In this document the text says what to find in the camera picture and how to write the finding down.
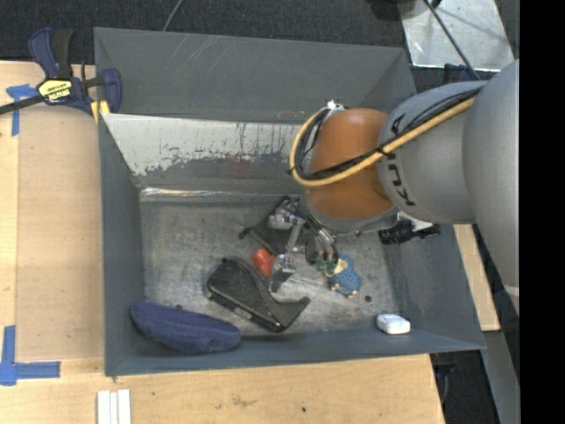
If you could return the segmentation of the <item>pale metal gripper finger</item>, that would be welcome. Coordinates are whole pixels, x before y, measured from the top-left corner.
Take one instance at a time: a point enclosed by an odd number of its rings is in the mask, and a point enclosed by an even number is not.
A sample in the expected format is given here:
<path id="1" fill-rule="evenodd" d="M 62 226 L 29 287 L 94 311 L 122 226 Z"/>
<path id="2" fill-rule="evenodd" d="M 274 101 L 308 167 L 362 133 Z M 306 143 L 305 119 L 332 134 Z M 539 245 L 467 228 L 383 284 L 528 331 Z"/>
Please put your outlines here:
<path id="1" fill-rule="evenodd" d="M 280 291 L 282 285 L 296 272 L 295 259 L 290 254 L 279 254 L 275 257 L 268 279 L 271 292 Z"/>
<path id="2" fill-rule="evenodd" d="M 293 228 L 293 214 L 278 208 L 267 217 L 267 228 L 271 231 L 290 231 Z"/>

